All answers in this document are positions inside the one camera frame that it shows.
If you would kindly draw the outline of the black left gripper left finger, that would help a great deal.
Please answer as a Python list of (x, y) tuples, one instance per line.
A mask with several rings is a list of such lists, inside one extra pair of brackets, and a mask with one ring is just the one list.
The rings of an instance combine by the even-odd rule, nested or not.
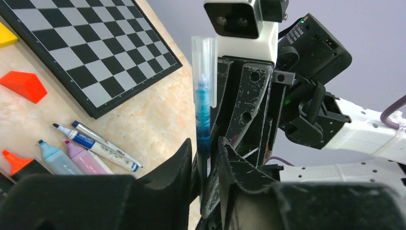
[(186, 230), (192, 143), (148, 174), (35, 174), (0, 205), (3, 230)]

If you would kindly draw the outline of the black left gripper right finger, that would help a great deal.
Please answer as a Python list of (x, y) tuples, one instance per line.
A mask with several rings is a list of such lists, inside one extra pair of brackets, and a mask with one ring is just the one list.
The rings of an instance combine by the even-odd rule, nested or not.
[(218, 139), (224, 230), (403, 230), (406, 200), (379, 183), (279, 182)]

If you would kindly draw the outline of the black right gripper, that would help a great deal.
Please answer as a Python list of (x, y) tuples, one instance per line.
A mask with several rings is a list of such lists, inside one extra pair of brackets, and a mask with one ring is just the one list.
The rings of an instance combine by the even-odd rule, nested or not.
[(293, 79), (293, 73), (275, 70), (273, 63), (219, 58), (211, 136), (227, 138), (255, 167), (264, 165), (275, 142), (286, 89)]

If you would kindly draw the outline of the clear blue pen cap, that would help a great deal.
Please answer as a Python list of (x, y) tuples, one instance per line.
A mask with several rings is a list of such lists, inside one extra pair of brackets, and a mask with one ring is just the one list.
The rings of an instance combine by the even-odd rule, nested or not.
[(212, 108), (217, 106), (217, 61), (218, 41), (216, 37), (192, 37), (192, 82), (193, 101), (198, 102), (198, 91), (203, 91)]

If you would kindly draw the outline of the blue thin pen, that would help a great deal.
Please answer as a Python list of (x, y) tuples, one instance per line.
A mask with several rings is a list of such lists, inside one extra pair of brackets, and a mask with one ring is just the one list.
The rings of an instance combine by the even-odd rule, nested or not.
[(197, 164), (201, 180), (200, 202), (206, 195), (208, 176), (211, 172), (211, 80), (204, 74), (193, 75), (193, 99), (197, 140)]

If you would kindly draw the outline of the pink pastel highlighter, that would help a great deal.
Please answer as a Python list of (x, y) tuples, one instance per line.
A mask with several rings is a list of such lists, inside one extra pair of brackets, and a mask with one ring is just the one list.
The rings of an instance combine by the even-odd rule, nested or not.
[(87, 149), (65, 141), (68, 148), (68, 157), (86, 175), (114, 174), (101, 159)]

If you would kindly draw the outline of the blue white marker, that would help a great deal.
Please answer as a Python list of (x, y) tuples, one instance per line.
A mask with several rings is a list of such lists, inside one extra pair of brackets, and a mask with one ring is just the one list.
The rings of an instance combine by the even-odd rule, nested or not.
[(142, 167), (137, 161), (131, 160), (130, 158), (117, 153), (111, 148), (102, 145), (101, 143), (86, 136), (85, 134), (82, 134), (81, 132), (78, 132), (75, 129), (69, 129), (56, 123), (53, 123), (53, 127), (62, 132), (68, 139), (72, 140), (73, 142), (130, 172), (136, 172), (139, 168)]

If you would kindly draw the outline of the light blue highlighter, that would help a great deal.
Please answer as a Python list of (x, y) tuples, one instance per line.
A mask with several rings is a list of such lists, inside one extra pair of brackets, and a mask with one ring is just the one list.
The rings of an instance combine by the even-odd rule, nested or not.
[(67, 154), (56, 146), (48, 145), (43, 140), (38, 140), (41, 148), (41, 155), (44, 163), (56, 175), (83, 175), (83, 172), (67, 156)]

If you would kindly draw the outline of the orange black highlighter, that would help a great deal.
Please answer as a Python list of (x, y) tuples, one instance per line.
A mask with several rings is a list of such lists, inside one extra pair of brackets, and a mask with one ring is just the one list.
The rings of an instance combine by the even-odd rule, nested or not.
[(34, 174), (51, 174), (51, 172), (36, 159), (22, 158), (5, 149), (2, 151), (2, 155), (11, 166), (9, 175), (16, 182)]

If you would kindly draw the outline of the pink black highlighter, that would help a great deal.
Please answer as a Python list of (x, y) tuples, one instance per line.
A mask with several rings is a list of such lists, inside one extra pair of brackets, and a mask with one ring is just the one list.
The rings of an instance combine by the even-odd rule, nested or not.
[(15, 183), (10, 180), (8, 177), (6, 177), (4, 174), (0, 174), (0, 199), (4, 199), (9, 191), (12, 189), (12, 187), (15, 185)]

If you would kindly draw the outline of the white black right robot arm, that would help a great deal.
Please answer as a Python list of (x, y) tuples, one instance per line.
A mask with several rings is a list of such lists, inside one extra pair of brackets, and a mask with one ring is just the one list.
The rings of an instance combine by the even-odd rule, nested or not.
[(221, 57), (268, 61), (295, 74), (283, 101), (271, 107), (291, 142), (372, 157), (343, 165), (286, 165), (282, 182), (382, 183), (406, 191), (406, 120), (397, 111), (405, 98), (377, 112), (327, 92), (325, 85), (350, 66), (352, 57), (318, 19), (307, 14), (284, 31), (278, 31), (277, 22), (264, 22), (259, 34), (218, 38)]

